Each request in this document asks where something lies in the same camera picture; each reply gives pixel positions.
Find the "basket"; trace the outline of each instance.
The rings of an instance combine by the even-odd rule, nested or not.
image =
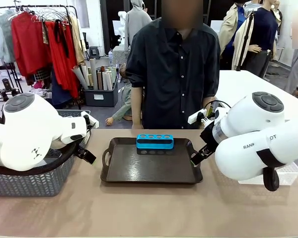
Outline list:
[[[63,117],[79,117],[81,110],[58,110]],[[85,147],[91,135],[91,131],[81,142]],[[51,150],[46,155],[46,161],[56,160],[61,153]],[[74,164],[74,156],[71,156],[61,166],[40,175],[33,176],[9,176],[0,175],[0,196],[9,197],[52,197],[60,193]]]
[[[277,170],[279,176],[279,185],[291,186],[298,177],[298,166],[295,163],[291,163],[288,166],[282,167]],[[256,184],[263,185],[263,176],[257,176],[244,181],[238,181],[240,184]]]

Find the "robotic arm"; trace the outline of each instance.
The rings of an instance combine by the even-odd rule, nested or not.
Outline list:
[[[279,187],[275,168],[298,159],[298,120],[285,122],[284,105],[274,95],[257,92],[232,109],[218,108],[215,121],[201,120],[206,142],[192,158],[198,165],[215,152],[219,170],[235,180],[264,176],[270,191]]]
[[[81,117],[63,118],[38,95],[19,94],[3,108],[5,124],[0,124],[0,166],[27,171],[40,163],[49,149],[61,149],[82,140],[98,121],[83,112]],[[84,150],[82,158],[95,157]]]

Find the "brown tabletop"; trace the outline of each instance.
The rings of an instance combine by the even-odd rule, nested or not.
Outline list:
[[[200,131],[150,131],[189,138]],[[88,149],[97,163],[76,160],[63,191],[52,198],[0,198],[0,236],[15,237],[290,237],[298,235],[298,179],[268,192],[224,177],[214,158],[202,162],[195,186],[111,185],[100,180],[101,156],[114,137],[137,131],[97,129]]]

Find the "white wall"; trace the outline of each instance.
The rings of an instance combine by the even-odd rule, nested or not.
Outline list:
[[[285,49],[282,53],[281,50],[278,50],[278,53],[279,55],[281,53],[280,62],[291,66],[294,54],[291,39],[291,24],[293,21],[293,15],[295,14],[296,10],[298,10],[298,0],[280,0],[280,2],[281,4],[279,9],[283,14],[283,24],[278,48]]]
[[[23,5],[31,4],[46,4],[46,5],[67,5],[67,2],[70,3],[71,0],[21,0]],[[87,41],[89,46],[98,46],[99,53],[101,56],[104,55],[104,38],[103,38],[103,29],[101,22],[101,13],[100,13],[100,2],[99,0],[86,0],[88,18],[89,18],[89,28],[82,28],[83,32],[86,32]],[[0,0],[0,6],[14,5],[12,0]]]

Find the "black tray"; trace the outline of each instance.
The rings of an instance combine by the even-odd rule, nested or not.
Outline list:
[[[175,138],[172,151],[144,155],[137,152],[135,138],[113,138],[103,153],[100,178],[112,183],[196,184],[203,180],[200,167],[191,164],[196,153],[188,139]]]

